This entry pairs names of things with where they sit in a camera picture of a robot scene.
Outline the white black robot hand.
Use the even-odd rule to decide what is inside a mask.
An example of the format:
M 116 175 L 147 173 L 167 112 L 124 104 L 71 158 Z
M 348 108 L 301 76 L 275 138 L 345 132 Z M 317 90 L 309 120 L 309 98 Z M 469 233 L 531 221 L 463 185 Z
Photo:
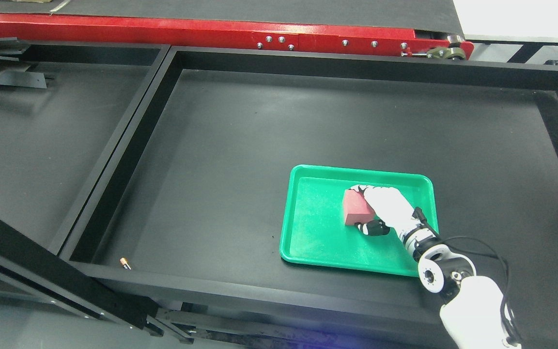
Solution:
M 378 219 L 356 222 L 354 226 L 366 236 L 381 236 L 394 230 L 399 239 L 425 229 L 427 226 L 414 215 L 416 209 L 393 187 L 354 185 L 350 188 L 358 193 L 372 208 Z

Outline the white robot forearm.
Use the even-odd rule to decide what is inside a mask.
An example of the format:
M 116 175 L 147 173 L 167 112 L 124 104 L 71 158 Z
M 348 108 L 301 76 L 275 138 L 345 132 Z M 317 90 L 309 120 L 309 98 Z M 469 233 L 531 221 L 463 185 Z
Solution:
M 397 230 L 406 252 L 416 261 L 428 292 L 439 295 L 440 318 L 459 349 L 521 349 L 505 293 L 492 278 L 478 274 L 465 252 L 455 251 L 425 224 Z

